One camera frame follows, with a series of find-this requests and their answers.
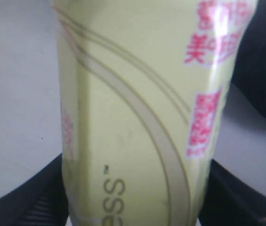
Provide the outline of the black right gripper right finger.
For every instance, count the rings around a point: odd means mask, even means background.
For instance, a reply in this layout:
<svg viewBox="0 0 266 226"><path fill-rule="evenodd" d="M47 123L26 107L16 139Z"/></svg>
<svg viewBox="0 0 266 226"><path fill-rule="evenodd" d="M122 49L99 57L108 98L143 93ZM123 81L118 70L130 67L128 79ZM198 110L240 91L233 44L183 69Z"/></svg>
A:
<svg viewBox="0 0 266 226"><path fill-rule="evenodd" d="M266 226L266 196L212 160L199 221L203 226Z"/></svg>

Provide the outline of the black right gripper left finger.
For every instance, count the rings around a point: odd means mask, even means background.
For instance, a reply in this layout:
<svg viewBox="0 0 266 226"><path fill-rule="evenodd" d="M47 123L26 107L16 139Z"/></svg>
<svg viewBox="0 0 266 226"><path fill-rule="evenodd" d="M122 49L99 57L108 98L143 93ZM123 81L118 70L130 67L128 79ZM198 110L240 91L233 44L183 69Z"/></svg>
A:
<svg viewBox="0 0 266 226"><path fill-rule="evenodd" d="M0 226L64 226L68 217L61 155L0 198Z"/></svg>

